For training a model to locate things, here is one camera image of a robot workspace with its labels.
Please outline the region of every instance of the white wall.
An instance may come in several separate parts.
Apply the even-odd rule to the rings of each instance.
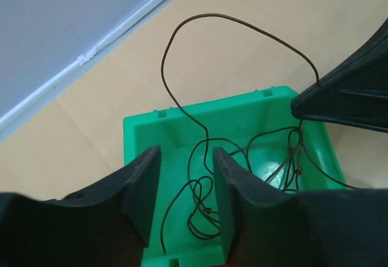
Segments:
[[[0,0],[0,141],[166,1]]]

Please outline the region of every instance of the thin cable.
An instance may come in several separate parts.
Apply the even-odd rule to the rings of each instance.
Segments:
[[[200,179],[190,180],[190,181],[186,182],[185,185],[181,188],[181,190],[179,190],[179,192],[175,195],[175,197],[171,201],[170,205],[167,207],[166,212],[164,213],[164,216],[163,216],[163,219],[162,219],[161,228],[160,228],[160,243],[162,245],[163,253],[166,253],[166,246],[164,245],[164,239],[163,239],[163,230],[164,230],[164,225],[166,223],[167,216],[168,216],[168,214],[169,214],[169,212],[171,210],[171,207],[173,206],[174,202],[179,198],[179,196],[182,194],[183,190],[188,185],[190,185],[191,183],[196,183],[196,184],[199,184],[200,188],[202,188],[202,184],[200,183],[200,181],[202,179],[205,179],[205,178],[208,178],[208,179],[211,180],[211,178],[209,176],[203,176]]]
[[[237,147],[237,149],[242,152],[242,154],[244,155],[244,158],[247,162],[247,167],[248,167],[248,170],[252,173],[252,168],[251,168],[251,165],[249,163],[249,160],[248,160],[248,156],[246,155],[245,151],[243,148],[241,148],[238,144],[236,144],[234,141],[231,141],[229,139],[226,139],[226,138],[209,138],[208,140],[202,140],[200,142],[198,142],[195,147],[193,148],[190,156],[189,156],[189,160],[187,162],[187,180],[190,181],[191,180],[191,177],[190,177],[190,166],[191,166],[191,162],[192,162],[192,158],[194,156],[194,153],[195,151],[197,150],[197,148],[202,144],[202,143],[209,143],[210,141],[226,141],[232,145],[234,145],[235,147]],[[211,217],[210,214],[215,214],[215,212],[211,209],[211,208],[208,208],[206,207],[206,205],[203,203],[203,201],[210,195],[211,193],[211,190],[212,190],[212,187],[213,187],[213,181],[211,181],[211,190],[208,191],[207,195],[205,195],[202,199],[200,199],[196,192],[195,192],[195,185],[194,187],[190,184],[189,185],[190,189],[192,190],[192,193],[193,193],[193,201],[194,201],[194,204],[196,205],[196,209],[194,210],[193,213],[191,213],[189,215],[189,218],[187,220],[187,227],[189,228],[189,231],[196,237],[196,238],[199,238],[201,240],[208,240],[210,238],[215,238],[215,237],[218,237],[219,236],[219,231],[216,233],[216,234],[205,234],[203,232],[201,232],[198,228],[196,228],[194,226],[194,224],[192,223],[191,219],[192,217],[195,215],[195,212],[196,210],[198,210],[201,215],[209,222],[211,223],[212,225],[214,225],[214,227],[218,228],[219,230],[219,226],[215,225],[215,223],[219,223],[218,220],[216,220],[215,218]]]
[[[209,167],[207,166],[206,164],[206,159],[207,159],[207,154],[209,152],[209,142],[212,141],[212,140],[222,140],[222,141],[226,141],[226,142],[229,142],[229,143],[232,143],[233,145],[235,145],[238,150],[230,153],[230,155],[234,155],[234,154],[237,154],[238,152],[241,152],[243,155],[244,155],[244,158],[246,159],[246,162],[247,162],[247,167],[248,167],[248,170],[250,172],[252,172],[252,168],[251,168],[251,165],[250,165],[250,162],[249,162],[249,149],[251,148],[252,146],[252,143],[253,141],[258,138],[258,137],[261,137],[263,135],[269,135],[269,134],[274,134],[275,132],[279,132],[281,130],[287,130],[287,129],[290,129],[290,133],[289,133],[289,153],[290,155],[286,158],[286,160],[282,163],[282,165],[280,167],[278,167],[267,179],[266,179],[266,182],[270,181],[274,176],[276,176],[276,174],[288,163],[288,167],[287,167],[287,176],[286,176],[286,180],[284,182],[284,188],[283,188],[283,191],[292,191],[292,192],[296,192],[296,191],[299,191],[299,176],[301,175],[301,166],[300,166],[300,158],[301,158],[301,152],[302,150],[305,151],[305,153],[307,154],[308,158],[310,159],[310,161],[313,163],[313,165],[322,173],[324,174],[327,178],[331,179],[332,181],[334,182],[337,182],[338,184],[340,185],[343,185],[343,186],[346,186],[348,188],[353,188],[353,189],[357,189],[356,187],[353,187],[353,186],[350,186],[350,185],[347,185],[345,183],[342,183],[336,179],[334,179],[333,177],[331,177],[330,175],[326,174],[313,160],[312,160],[312,157],[310,156],[310,154],[308,153],[307,149],[306,149],[306,146],[304,145],[304,142],[303,142],[303,134],[302,134],[302,131],[301,131],[301,125],[302,125],[302,120],[300,121],[299,123],[299,126],[298,127],[284,127],[282,129],[277,129],[277,130],[273,130],[271,132],[264,132],[264,133],[259,133],[258,135],[254,136],[248,143],[247,147],[245,149],[239,147],[236,143],[234,143],[233,141],[231,140],[228,140],[226,138],[210,138],[209,137],[209,130],[208,128],[203,125],[203,123],[201,123],[200,121],[198,121],[196,118],[194,118],[191,114],[189,114],[187,111],[185,111],[183,109],[183,107],[180,105],[180,103],[178,102],[178,100],[174,97],[173,93],[171,92],[171,90],[169,89],[168,85],[167,85],[167,82],[166,82],[166,79],[165,79],[165,76],[164,76],[164,66],[165,66],[165,62],[166,62],[166,58],[167,58],[167,55],[168,55],[168,52],[170,50],[170,47],[172,45],[172,42],[177,34],[177,32],[185,25],[187,24],[188,22],[190,21],[193,21],[193,20],[196,20],[196,19],[199,19],[199,18],[208,18],[208,17],[215,17],[215,18],[223,18],[223,19],[226,19],[226,20],[229,20],[229,21],[233,21],[233,22],[236,22],[238,24],[241,24],[243,26],[246,26],[258,33],[261,33],[275,41],[277,41],[278,43],[284,45],[285,47],[287,47],[288,49],[292,50],[293,52],[297,53],[300,57],[302,57],[304,60],[307,61],[307,63],[310,65],[310,67],[313,69],[314,71],[314,74],[315,74],[315,78],[316,78],[316,86],[317,87],[320,87],[321,84],[320,84],[320,80],[319,80],[319,74],[318,74],[318,71],[316,69],[316,67],[314,66],[313,62],[311,62],[310,59],[308,59],[308,57],[306,57],[305,54],[301,53],[299,50],[297,50],[296,48],[294,48],[293,46],[291,46],[290,44],[286,43],[285,41],[283,41],[282,39],[279,39],[278,37],[272,35],[271,33],[268,33],[262,29],[259,29],[257,27],[255,27],[254,25],[251,25],[249,24],[248,22],[245,22],[243,20],[240,20],[238,18],[234,18],[232,16],[227,16],[227,15],[223,15],[223,14],[219,14],[219,13],[206,13],[206,14],[201,14],[201,15],[196,15],[196,16],[192,16],[190,18],[187,18],[185,21],[183,21],[182,23],[180,23],[176,29],[174,29],[171,37],[170,37],[170,40],[167,44],[167,47],[164,51],[164,54],[163,54],[163,57],[162,57],[162,62],[161,62],[161,78],[162,78],[162,81],[163,81],[163,85],[164,87],[166,88],[166,91],[167,93],[170,95],[171,99],[175,102],[176,106],[180,109],[180,111],[186,115],[187,117],[189,117],[192,121],[194,121],[196,124],[198,124],[199,126],[201,126],[204,131],[205,131],[205,135],[206,135],[206,139],[205,140],[202,140],[200,141],[195,147],[194,149],[192,150],[192,153],[190,154],[190,158],[189,158],[189,162],[187,164],[187,178],[188,178],[188,182],[181,188],[181,190],[177,193],[177,195],[174,197],[174,199],[171,201],[171,203],[169,204],[168,208],[166,209],[166,213],[164,214],[164,217],[163,217],[163,220],[162,220],[162,224],[161,224],[161,230],[160,230],[160,239],[161,239],[161,245],[162,245],[162,249],[163,249],[163,252],[166,253],[166,247],[164,245],[164,240],[163,240],[163,230],[164,230],[164,225],[165,225],[165,222],[166,222],[166,218],[167,218],[167,215],[171,209],[171,207],[173,206],[173,204],[175,203],[175,201],[178,199],[178,197],[181,195],[181,193],[183,192],[183,190],[187,187],[187,186],[190,186],[190,189],[192,191],[192,194],[193,194],[193,201],[194,201],[194,204],[195,204],[195,208],[194,208],[194,211],[189,215],[188,217],[188,220],[187,220],[187,227],[189,228],[190,232],[197,238],[200,238],[201,240],[208,240],[208,239],[211,239],[211,238],[214,238],[214,237],[217,237],[219,236],[219,221],[213,217],[210,216],[210,214],[218,214],[218,212],[216,211],[213,211],[212,209],[210,208],[207,208],[204,204],[204,200],[210,195],[210,193],[212,192],[212,189],[213,189],[213,180],[209,177],[209,176],[202,176],[201,178],[197,179],[197,180],[191,180],[190,179],[190,163],[191,163],[191,160],[192,160],[192,157],[193,157],[193,154],[196,150],[196,148],[201,144],[201,143],[205,143],[206,146],[205,146],[205,152],[204,152],[204,159],[203,159],[203,164],[204,164],[204,167],[205,169],[210,173],[210,174],[213,174],[213,172],[209,169]],[[294,131],[297,131],[298,132],[298,135],[299,135],[299,140],[298,140],[298,143],[295,147],[292,147],[291,145],[291,141],[290,141],[290,136],[292,134],[292,132]],[[294,159],[294,156],[296,154],[296,152],[298,152],[298,157],[296,159],[296,169],[295,169],[295,159]],[[288,180],[289,179],[289,173],[290,173],[290,170],[291,170],[291,167],[292,167],[292,176],[291,176],[291,179],[290,181]],[[202,184],[201,184],[201,180],[202,179],[209,179],[210,180],[210,189],[209,191],[202,197]],[[296,184],[296,189],[288,189],[289,186],[293,183],[295,179],[295,184]],[[196,187],[199,186],[199,195],[196,194]],[[216,234],[206,234],[206,233],[203,233],[201,232],[199,229],[197,229],[194,224],[192,223],[191,219],[192,217],[195,215],[195,213],[197,212],[197,210],[201,213],[201,215],[207,220],[209,221],[209,223],[211,223],[218,231]]]
[[[199,18],[208,18],[208,17],[215,17],[215,18],[223,18],[223,19],[227,19],[229,21],[233,21],[233,22],[236,22],[236,23],[239,23],[245,27],[248,27],[258,33],[261,33],[262,35],[265,35],[271,39],[273,39],[274,41],[277,41],[278,43],[282,44],[283,46],[287,47],[288,49],[292,50],[293,52],[297,53],[300,57],[302,57],[305,61],[307,61],[307,63],[310,65],[310,67],[313,69],[314,71],[314,74],[315,74],[315,78],[316,78],[316,86],[317,87],[320,87],[321,84],[320,84],[320,80],[319,80],[319,74],[318,74],[318,70],[316,69],[315,65],[313,64],[313,62],[311,62],[311,60],[306,57],[305,54],[303,54],[302,52],[300,52],[299,50],[297,50],[296,48],[294,48],[293,46],[291,46],[290,44],[286,43],[285,41],[283,41],[282,39],[278,38],[277,36],[269,33],[269,32],[266,32],[265,30],[263,29],[259,29],[258,27],[248,23],[248,22],[245,22],[241,19],[238,19],[238,18],[234,18],[232,16],[229,16],[229,15],[225,15],[225,14],[219,14],[219,13],[205,13],[205,14],[200,14],[200,15],[195,15],[195,16],[192,16],[192,17],[189,17],[187,18],[186,20],[184,20],[183,22],[181,22],[177,27],[176,29],[174,29],[171,37],[170,37],[170,40],[167,44],[167,47],[164,51],[164,54],[163,54],[163,57],[162,57],[162,62],[161,62],[161,77],[162,77],[162,82],[163,82],[163,85],[164,87],[166,88],[166,91],[167,93],[170,95],[171,99],[175,102],[176,106],[180,109],[180,111],[186,115],[187,117],[189,117],[192,121],[194,121],[196,124],[198,124],[199,126],[201,126],[204,130],[205,130],[205,135],[206,135],[206,139],[208,140],[209,139],[209,130],[207,129],[207,127],[205,125],[203,125],[203,123],[201,123],[199,120],[197,120],[196,118],[194,118],[191,114],[189,114],[186,110],[183,109],[183,107],[180,105],[180,103],[178,102],[178,100],[175,98],[175,96],[173,95],[173,93],[171,92],[169,86],[167,85],[167,82],[166,82],[166,79],[165,79],[165,76],[164,76],[164,64],[166,62],[166,58],[167,58],[167,55],[169,53],[169,50],[170,50],[170,47],[172,45],[172,42],[177,34],[177,32],[187,23],[189,23],[190,21],[193,21],[193,20],[196,20],[196,19],[199,19]],[[207,142],[206,143],[206,148],[205,148],[205,152],[204,152],[204,166],[205,168],[207,169],[207,171],[209,173],[212,173],[212,171],[210,171],[210,169],[207,167],[206,165],[206,157],[207,157],[207,153],[209,151],[209,143]]]

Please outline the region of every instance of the black plastic part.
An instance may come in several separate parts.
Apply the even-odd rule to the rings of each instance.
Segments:
[[[63,200],[0,194],[0,266],[140,266],[160,164],[155,146]]]
[[[292,115],[388,132],[388,19],[353,55],[291,103]]]
[[[286,194],[213,153],[221,240],[232,266],[388,266],[388,190]]]

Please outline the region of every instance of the white skirting board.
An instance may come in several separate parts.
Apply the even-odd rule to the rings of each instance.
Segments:
[[[121,25],[110,32],[85,54],[79,56],[64,70],[57,73],[41,87],[36,89],[17,106],[0,117],[0,142],[39,112],[45,105],[63,92],[86,71],[103,59],[123,40],[143,25],[149,18],[167,5],[171,0],[150,0],[138,11],[127,18]]]

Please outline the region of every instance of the gray wall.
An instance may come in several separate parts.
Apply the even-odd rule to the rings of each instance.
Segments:
[[[149,1],[0,0],[0,118]]]

